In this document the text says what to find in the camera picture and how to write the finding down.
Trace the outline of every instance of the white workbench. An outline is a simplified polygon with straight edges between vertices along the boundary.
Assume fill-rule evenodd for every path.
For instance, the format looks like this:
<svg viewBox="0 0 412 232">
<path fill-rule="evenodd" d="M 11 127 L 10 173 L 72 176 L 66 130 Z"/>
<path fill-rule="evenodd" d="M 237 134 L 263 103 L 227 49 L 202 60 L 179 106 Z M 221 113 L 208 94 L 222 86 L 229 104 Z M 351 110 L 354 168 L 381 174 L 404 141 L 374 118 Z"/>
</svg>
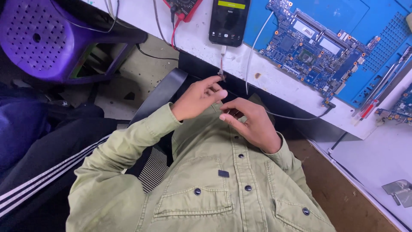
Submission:
<svg viewBox="0 0 412 232">
<path fill-rule="evenodd" d="M 83 1 L 108 12 L 104 0 Z M 161 29 L 164 37 L 170 43 L 173 30 L 170 21 L 170 10 L 163 0 L 156 1 Z M 112 3 L 113 10 L 115 10 L 117 1 L 112 0 Z M 176 31 L 176 45 L 178 48 L 214 66 L 220 66 L 220 46 L 212 44 L 208 40 L 211 11 L 212 0 L 204 0 L 195 12 L 191 22 L 180 23 Z M 119 18 L 161 38 L 156 24 L 152 0 L 120 0 Z M 238 78 L 244 79 L 249 52 L 250 47 L 246 44 L 239 48 L 228 47 L 223 61 L 223 69 Z M 261 74 L 258 79 L 255 78 L 256 73 Z M 275 67 L 272 62 L 264 59 L 257 51 L 252 54 L 248 75 L 250 84 L 313 115 L 321 115 L 326 110 L 326 108 L 321 107 L 324 97 L 320 93 L 284 73 Z M 411 81 L 412 72 L 409 72 L 379 107 L 390 109 Z M 376 129 L 377 121 L 380 120 L 376 115 L 371 114 L 367 119 L 356 124 L 351 117 L 353 108 L 337 98 L 334 98 L 332 102 L 336 105 L 336 108 L 324 116 L 323 120 L 361 139 L 365 139 Z"/>
</svg>

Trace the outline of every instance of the fingernail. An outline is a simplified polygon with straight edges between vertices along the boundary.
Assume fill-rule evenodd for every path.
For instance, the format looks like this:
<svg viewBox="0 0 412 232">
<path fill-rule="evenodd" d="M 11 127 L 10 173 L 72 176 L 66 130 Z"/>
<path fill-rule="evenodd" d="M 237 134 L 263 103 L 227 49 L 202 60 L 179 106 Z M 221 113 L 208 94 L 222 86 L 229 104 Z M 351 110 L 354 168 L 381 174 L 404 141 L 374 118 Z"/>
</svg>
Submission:
<svg viewBox="0 0 412 232">
<path fill-rule="evenodd" d="M 226 90 L 222 90 L 219 92 L 220 96 L 222 97 L 227 97 L 227 91 Z"/>
</svg>

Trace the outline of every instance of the blue silicone mat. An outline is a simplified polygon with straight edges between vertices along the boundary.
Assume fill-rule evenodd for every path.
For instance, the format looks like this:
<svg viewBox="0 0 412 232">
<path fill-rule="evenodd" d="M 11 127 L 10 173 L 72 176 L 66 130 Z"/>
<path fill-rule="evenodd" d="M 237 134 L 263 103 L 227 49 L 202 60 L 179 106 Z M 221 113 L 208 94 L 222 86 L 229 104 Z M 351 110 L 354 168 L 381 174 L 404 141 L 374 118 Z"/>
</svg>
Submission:
<svg viewBox="0 0 412 232">
<path fill-rule="evenodd" d="M 267 3 L 267 0 L 251 1 L 244 35 L 244 42 L 250 46 L 271 13 L 266 9 Z M 335 33 L 345 30 L 364 44 L 374 36 L 381 37 L 372 54 L 337 95 L 355 108 L 362 105 L 371 92 L 370 87 L 376 85 L 379 77 L 412 45 L 412 33 L 405 20 L 412 12 L 412 0 L 292 0 L 292 3 L 292 12 L 299 8 Z M 277 18 L 273 15 L 255 49 L 266 48 L 277 28 Z"/>
</svg>

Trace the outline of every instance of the yellow banner on phone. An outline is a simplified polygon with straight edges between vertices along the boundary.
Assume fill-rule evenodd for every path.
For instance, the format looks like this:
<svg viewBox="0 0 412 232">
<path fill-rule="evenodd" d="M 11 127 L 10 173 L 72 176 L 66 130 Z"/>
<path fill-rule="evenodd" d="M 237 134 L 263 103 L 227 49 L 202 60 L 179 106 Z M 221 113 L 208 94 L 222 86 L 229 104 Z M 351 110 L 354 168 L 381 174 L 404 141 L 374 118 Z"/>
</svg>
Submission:
<svg viewBox="0 0 412 232">
<path fill-rule="evenodd" d="M 243 4 L 233 3 L 233 2 L 225 2 L 225 1 L 219 1 L 218 5 L 219 6 L 224 6 L 224 7 L 238 8 L 238 9 L 245 9 L 245 7 L 246 7 L 246 5 L 243 5 Z"/>
</svg>

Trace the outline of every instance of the chest pocket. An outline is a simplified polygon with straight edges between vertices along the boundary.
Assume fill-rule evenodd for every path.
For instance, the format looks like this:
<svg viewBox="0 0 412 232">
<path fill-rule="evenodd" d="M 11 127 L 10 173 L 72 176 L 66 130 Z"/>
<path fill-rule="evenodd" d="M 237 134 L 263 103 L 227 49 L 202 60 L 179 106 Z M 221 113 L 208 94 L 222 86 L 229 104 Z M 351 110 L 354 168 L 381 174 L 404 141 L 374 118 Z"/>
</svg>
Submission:
<svg viewBox="0 0 412 232">
<path fill-rule="evenodd" d="M 335 232 L 332 224 L 323 218 L 315 204 L 286 173 L 272 161 L 265 162 L 265 168 L 275 205 L 272 211 L 274 217 L 291 226 L 294 231 Z"/>
<path fill-rule="evenodd" d="M 190 218 L 230 212 L 226 180 L 219 159 L 204 156 L 176 168 L 160 198 L 154 218 Z"/>
</svg>

